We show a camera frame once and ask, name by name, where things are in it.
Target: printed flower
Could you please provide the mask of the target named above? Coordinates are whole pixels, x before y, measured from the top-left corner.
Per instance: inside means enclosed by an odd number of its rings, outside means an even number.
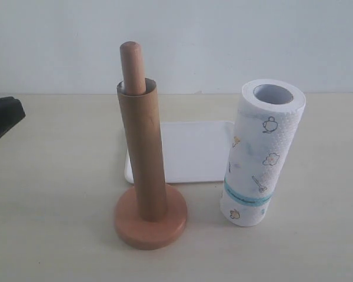
[[[265,166],[274,166],[275,164],[277,164],[278,158],[280,156],[276,153],[270,153],[268,157],[265,158],[265,160],[263,161],[263,165]]]

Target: blue stripe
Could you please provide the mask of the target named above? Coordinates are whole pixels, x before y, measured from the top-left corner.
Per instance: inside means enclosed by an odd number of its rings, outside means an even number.
[[[225,191],[228,193],[229,197],[232,198],[233,200],[235,200],[237,203],[239,204],[243,204],[244,206],[251,206],[251,207],[259,207],[262,206],[263,204],[265,204],[266,202],[268,202],[273,193],[268,195],[267,197],[264,198],[249,198],[249,197],[245,197],[239,193],[237,193],[236,191],[234,191],[232,189],[232,187],[230,187],[230,185],[227,183],[226,179],[225,179]]]

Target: white wall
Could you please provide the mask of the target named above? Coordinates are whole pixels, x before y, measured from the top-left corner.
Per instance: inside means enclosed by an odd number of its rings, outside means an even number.
[[[353,0],[0,0],[0,93],[115,93],[127,40],[160,93],[353,91]]]

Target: printed cartoon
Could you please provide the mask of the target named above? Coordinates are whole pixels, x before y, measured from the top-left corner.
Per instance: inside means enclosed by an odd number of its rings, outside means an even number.
[[[265,158],[265,160],[263,161],[263,165],[265,166],[274,166],[275,164],[277,164],[278,158],[280,156],[276,153],[270,153],[269,156],[267,156]]]
[[[263,122],[265,131],[263,133],[272,133],[278,127],[278,123],[275,121],[273,116],[270,116],[266,122]]]
[[[268,189],[266,186],[263,186],[262,184],[260,184],[259,181],[255,178],[255,176],[253,176],[252,179],[259,186],[259,192],[260,193],[263,193],[263,192],[265,192]]]
[[[234,143],[231,146],[234,148],[240,141],[238,137],[234,136]]]
[[[239,211],[236,209],[230,211],[230,218],[231,219],[239,219],[241,216],[239,215]]]

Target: wooden paper towel holder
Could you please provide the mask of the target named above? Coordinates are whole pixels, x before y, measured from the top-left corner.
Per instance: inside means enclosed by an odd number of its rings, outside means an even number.
[[[115,230],[137,249],[158,249],[175,241],[187,222],[187,205],[177,189],[165,183],[155,81],[145,78],[141,46],[120,47],[124,81],[117,87],[134,187],[119,199]]]

